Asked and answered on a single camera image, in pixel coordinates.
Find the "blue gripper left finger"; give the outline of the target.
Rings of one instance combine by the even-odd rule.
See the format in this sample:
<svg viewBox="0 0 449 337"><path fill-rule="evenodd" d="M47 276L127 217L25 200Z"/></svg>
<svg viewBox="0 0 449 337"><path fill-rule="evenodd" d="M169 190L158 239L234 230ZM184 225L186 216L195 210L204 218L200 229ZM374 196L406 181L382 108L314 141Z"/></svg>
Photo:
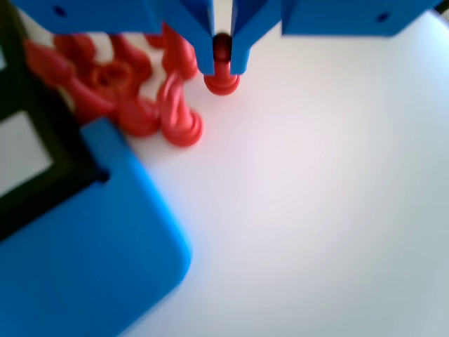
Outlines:
<svg viewBox="0 0 449 337"><path fill-rule="evenodd" d="M165 23L193 47L199 70L214 73L212 1L17 0L13 4L54 34L157 34Z"/></svg>

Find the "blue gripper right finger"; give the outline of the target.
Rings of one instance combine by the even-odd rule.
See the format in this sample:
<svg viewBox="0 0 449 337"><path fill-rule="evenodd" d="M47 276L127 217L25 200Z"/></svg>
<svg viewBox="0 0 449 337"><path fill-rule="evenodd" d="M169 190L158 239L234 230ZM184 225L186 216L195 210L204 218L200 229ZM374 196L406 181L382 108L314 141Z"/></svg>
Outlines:
<svg viewBox="0 0 449 337"><path fill-rule="evenodd" d="M231 73L246 71L251 47L281 23L283 35L391 37L439 1L234 1Z"/></svg>

